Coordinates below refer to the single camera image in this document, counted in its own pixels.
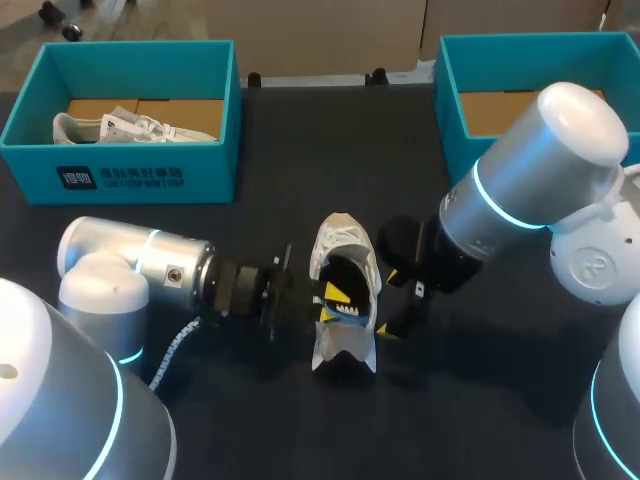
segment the shoe insole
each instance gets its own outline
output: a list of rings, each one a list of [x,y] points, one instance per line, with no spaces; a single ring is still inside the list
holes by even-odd
[[[369,287],[355,263],[345,257],[331,256],[328,265],[320,271],[319,280],[328,284],[325,301],[329,308],[336,303],[348,316],[368,317]]]

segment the logo on box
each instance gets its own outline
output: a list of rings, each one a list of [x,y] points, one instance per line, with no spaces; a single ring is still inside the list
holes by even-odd
[[[89,167],[56,167],[66,190],[97,190]]]

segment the shoe lace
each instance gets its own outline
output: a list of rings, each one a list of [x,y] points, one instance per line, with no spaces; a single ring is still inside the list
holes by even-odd
[[[141,127],[143,135],[147,138],[151,138],[154,142],[166,143],[167,141],[174,141],[176,138],[176,129],[168,123],[160,123],[151,117],[146,115],[140,115],[140,118],[136,121],[136,126]],[[136,139],[136,142],[143,142],[144,140]]]

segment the metal cylinder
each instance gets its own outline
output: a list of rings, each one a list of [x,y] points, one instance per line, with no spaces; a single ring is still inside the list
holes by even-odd
[[[62,278],[58,310],[120,365],[140,373],[147,327],[145,278],[115,255],[84,256]]]
[[[640,478],[640,298],[598,365],[576,415],[573,450],[585,480]]]
[[[149,283],[155,299],[195,310],[202,289],[202,265],[213,246],[151,228],[93,217],[71,223],[58,247],[58,272],[63,276],[80,258],[107,252],[124,259]]]
[[[51,306],[0,280],[0,478],[169,480],[171,417]]]
[[[628,148],[624,125],[604,100],[553,84],[443,199],[443,227],[463,252],[485,261],[598,202]]]

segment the teal box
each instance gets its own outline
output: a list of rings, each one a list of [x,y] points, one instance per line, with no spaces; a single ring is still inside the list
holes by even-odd
[[[220,141],[53,145],[53,118],[74,98],[224,99]],[[227,203],[241,107],[232,41],[45,44],[0,152],[32,205]]]
[[[440,39],[435,110],[453,184],[497,136],[473,137],[460,93],[535,91],[573,82],[601,89],[629,131],[625,165],[640,163],[640,52],[622,32],[454,35]]]

